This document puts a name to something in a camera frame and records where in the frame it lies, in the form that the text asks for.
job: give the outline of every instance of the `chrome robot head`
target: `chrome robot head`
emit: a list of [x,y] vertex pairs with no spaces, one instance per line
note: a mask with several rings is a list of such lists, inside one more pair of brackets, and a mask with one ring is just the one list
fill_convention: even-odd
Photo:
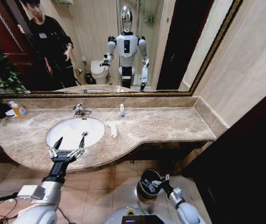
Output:
[[124,6],[121,11],[122,22],[123,22],[123,31],[128,33],[131,31],[133,15],[132,10],[129,6]]

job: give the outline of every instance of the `plastic bottle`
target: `plastic bottle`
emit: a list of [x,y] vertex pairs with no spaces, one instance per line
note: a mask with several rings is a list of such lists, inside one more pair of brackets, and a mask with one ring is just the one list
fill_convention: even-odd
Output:
[[123,104],[120,104],[120,117],[124,118],[124,106],[123,106]]
[[10,101],[8,104],[12,107],[18,118],[25,118],[28,115],[28,110],[23,106],[16,104],[14,101]]

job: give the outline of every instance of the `black trash can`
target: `black trash can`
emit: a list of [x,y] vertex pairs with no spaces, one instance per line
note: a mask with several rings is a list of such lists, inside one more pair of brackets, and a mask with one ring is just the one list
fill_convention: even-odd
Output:
[[92,77],[91,73],[85,74],[85,81],[87,84],[95,84],[95,79]]
[[151,184],[152,181],[162,181],[162,178],[157,171],[153,169],[145,170],[141,175],[140,181],[138,182],[137,191],[146,199],[156,197],[161,190],[161,186],[156,188]]

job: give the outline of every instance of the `vanity counter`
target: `vanity counter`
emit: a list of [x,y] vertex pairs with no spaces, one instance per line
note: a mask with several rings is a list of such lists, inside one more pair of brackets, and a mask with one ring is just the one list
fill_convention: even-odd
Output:
[[[103,137],[86,147],[85,153],[68,166],[69,171],[101,169],[124,157],[143,143],[214,141],[215,135],[194,108],[91,109],[91,115],[105,125]],[[55,124],[73,118],[69,109],[30,110],[24,118],[0,121],[0,146],[17,163],[28,168],[49,171],[53,165],[46,136]],[[108,121],[114,121],[118,136],[111,137]]]

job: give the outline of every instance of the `chrome faucet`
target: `chrome faucet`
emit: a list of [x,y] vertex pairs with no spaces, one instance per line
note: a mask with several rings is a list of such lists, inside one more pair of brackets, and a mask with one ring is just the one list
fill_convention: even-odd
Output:
[[79,116],[83,116],[83,115],[87,115],[87,114],[92,113],[92,111],[85,110],[84,106],[81,104],[77,104],[76,106],[74,106],[73,112],[75,112],[74,117],[79,117]]

